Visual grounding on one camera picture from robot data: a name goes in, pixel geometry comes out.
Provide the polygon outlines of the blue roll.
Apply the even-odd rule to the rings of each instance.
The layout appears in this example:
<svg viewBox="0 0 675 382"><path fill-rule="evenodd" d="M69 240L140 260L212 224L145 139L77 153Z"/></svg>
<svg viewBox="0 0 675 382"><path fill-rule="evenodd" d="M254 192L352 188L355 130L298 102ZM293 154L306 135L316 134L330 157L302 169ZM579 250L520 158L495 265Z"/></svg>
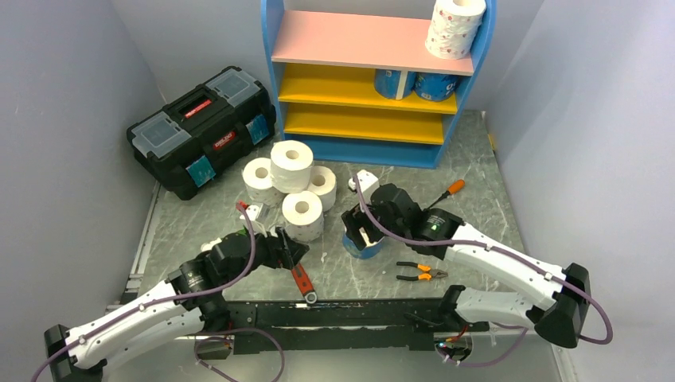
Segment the blue roll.
<svg viewBox="0 0 675 382"><path fill-rule="evenodd" d="M458 76L455 75L419 72L414 91L422 99L442 102L455 92L457 82Z"/></svg>
<svg viewBox="0 0 675 382"><path fill-rule="evenodd" d="M374 88L386 99L402 100L414 90L416 72L377 69L374 76Z"/></svg>
<svg viewBox="0 0 675 382"><path fill-rule="evenodd" d="M342 244L352 257L371 259L381 251L384 236L376 234L376 227L367 216L358 213L354 217L346 213L341 219L345 227Z"/></svg>

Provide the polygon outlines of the pink patterned paper towel roll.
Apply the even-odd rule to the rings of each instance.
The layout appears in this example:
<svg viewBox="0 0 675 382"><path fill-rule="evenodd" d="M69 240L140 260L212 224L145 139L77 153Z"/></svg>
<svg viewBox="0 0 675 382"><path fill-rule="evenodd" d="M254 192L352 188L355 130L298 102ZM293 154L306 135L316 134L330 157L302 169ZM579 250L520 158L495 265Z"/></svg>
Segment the pink patterned paper towel roll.
<svg viewBox="0 0 675 382"><path fill-rule="evenodd" d="M427 51L448 60L467 56L486 8L484 0L437 0L425 41Z"/></svg>

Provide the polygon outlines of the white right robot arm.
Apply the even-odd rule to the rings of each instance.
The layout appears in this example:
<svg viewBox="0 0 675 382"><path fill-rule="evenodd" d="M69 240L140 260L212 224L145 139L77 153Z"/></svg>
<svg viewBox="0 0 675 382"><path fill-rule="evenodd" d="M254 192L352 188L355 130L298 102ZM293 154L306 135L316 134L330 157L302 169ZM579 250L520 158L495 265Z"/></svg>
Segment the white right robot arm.
<svg viewBox="0 0 675 382"><path fill-rule="evenodd" d="M509 287L508 292L449 286L439 305L439 321L448 330L476 322L494 322L534 330L546 341L574 349L591 306L588 270L534 259L489 238L463 218L439 208L422 209L394 184L341 215L346 236L363 250L385 237L421 255L480 271Z"/></svg>

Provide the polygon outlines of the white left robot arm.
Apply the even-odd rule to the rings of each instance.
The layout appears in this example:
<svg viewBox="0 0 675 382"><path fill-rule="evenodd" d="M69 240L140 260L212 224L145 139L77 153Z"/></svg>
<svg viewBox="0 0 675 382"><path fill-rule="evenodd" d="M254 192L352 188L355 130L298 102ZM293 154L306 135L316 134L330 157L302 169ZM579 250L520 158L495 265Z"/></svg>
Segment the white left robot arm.
<svg viewBox="0 0 675 382"><path fill-rule="evenodd" d="M308 252L280 227L244 229L216 239L194 259L120 308L93 322L45 331L45 362L55 381L101 381L103 370L143 346L184 334L217 334L233 326L223 290L260 266L292 269Z"/></svg>

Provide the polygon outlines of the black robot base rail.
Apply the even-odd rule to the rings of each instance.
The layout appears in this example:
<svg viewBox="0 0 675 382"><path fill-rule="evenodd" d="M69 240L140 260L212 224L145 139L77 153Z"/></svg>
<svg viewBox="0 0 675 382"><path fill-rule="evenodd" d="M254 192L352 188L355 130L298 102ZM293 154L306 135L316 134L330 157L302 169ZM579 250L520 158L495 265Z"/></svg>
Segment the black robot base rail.
<svg viewBox="0 0 675 382"><path fill-rule="evenodd" d="M442 313L440 298L324 300L306 306L293 301L230 301L224 313L204 322L202 333L229 329L236 355L271 351L274 345L248 332L261 329L284 350L406 348L432 351L443 335L485 332L485 322L465 324Z"/></svg>

